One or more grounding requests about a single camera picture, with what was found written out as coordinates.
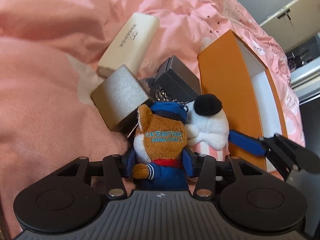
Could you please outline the white dog plush black ear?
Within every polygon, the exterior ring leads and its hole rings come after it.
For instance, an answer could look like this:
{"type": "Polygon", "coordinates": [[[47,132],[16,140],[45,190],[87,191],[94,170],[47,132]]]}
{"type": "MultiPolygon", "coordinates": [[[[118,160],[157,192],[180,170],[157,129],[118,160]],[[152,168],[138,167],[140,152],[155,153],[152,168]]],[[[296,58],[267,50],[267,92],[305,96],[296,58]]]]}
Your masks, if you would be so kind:
{"type": "Polygon", "coordinates": [[[202,94],[187,106],[185,128],[188,148],[224,161],[229,155],[229,123],[222,102],[213,94],[202,94]]]}

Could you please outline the brown fox plush keychain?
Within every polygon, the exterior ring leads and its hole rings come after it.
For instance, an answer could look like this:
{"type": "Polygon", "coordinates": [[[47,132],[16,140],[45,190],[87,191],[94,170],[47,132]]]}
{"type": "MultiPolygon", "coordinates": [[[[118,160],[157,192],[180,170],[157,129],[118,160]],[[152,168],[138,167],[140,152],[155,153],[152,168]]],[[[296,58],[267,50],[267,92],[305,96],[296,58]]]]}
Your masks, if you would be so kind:
{"type": "Polygon", "coordinates": [[[187,111],[181,103],[156,102],[138,107],[133,141],[137,163],[132,177],[140,190],[187,191],[182,164],[187,145],[187,111]]]}

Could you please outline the orange cardboard box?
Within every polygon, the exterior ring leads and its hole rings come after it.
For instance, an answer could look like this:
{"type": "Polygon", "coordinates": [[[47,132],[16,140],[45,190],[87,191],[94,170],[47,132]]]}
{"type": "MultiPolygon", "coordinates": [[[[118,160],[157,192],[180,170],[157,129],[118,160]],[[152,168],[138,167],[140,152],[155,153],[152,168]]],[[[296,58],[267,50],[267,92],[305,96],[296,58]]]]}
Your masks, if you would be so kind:
{"type": "Polygon", "coordinates": [[[229,30],[199,53],[201,88],[222,101],[230,129],[250,137],[287,137],[271,73],[257,54],[229,30]]]}

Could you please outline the gold box with grey top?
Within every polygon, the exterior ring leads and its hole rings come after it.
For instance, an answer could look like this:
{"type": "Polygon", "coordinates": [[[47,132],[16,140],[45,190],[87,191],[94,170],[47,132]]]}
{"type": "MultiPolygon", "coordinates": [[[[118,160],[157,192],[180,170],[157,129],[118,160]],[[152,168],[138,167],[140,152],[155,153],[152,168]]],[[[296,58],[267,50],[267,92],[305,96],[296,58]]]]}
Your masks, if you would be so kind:
{"type": "Polygon", "coordinates": [[[120,66],[92,93],[91,99],[112,132],[129,134],[137,124],[137,109],[152,99],[127,66],[120,66]]]}

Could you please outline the dark grey small box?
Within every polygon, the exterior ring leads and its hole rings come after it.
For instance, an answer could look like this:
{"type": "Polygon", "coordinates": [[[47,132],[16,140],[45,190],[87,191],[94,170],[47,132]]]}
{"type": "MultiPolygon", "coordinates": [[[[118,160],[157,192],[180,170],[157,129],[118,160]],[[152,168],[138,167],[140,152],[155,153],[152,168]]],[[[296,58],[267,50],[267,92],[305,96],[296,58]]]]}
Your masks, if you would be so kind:
{"type": "Polygon", "coordinates": [[[176,56],[161,64],[148,85],[169,101],[192,102],[202,94],[198,77],[176,56]]]}

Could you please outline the cream rectangular box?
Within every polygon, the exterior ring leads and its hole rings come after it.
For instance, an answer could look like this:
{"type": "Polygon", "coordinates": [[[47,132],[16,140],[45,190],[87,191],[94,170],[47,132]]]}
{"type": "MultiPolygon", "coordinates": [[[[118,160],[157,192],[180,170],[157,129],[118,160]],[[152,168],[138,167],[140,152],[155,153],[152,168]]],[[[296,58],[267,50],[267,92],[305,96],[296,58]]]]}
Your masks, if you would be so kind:
{"type": "Polygon", "coordinates": [[[109,77],[125,65],[137,75],[159,25],[160,20],[155,16],[133,13],[99,60],[99,74],[109,77]]]}

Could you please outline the cream wardrobe door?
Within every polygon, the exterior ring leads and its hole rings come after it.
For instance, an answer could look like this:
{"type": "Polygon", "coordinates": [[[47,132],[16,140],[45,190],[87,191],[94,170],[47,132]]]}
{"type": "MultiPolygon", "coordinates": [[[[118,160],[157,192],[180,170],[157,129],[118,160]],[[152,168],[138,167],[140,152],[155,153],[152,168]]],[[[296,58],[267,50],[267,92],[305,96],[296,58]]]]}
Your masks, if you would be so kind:
{"type": "Polygon", "coordinates": [[[260,26],[287,52],[319,33],[320,0],[292,0],[260,26]]]}

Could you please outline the pink patterned bed quilt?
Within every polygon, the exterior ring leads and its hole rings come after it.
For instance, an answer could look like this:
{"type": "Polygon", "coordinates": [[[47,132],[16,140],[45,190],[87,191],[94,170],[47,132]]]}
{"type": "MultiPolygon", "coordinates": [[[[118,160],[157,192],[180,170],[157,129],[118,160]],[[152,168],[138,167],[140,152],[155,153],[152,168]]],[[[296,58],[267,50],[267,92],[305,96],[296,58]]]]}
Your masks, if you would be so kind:
{"type": "Polygon", "coordinates": [[[21,233],[20,191],[79,156],[128,149],[90,94],[98,61],[134,12],[160,20],[139,78],[172,55],[198,74],[198,54],[232,30],[269,68],[287,134],[305,145],[285,53],[237,0],[1,0],[1,222],[10,238],[21,233]]]}

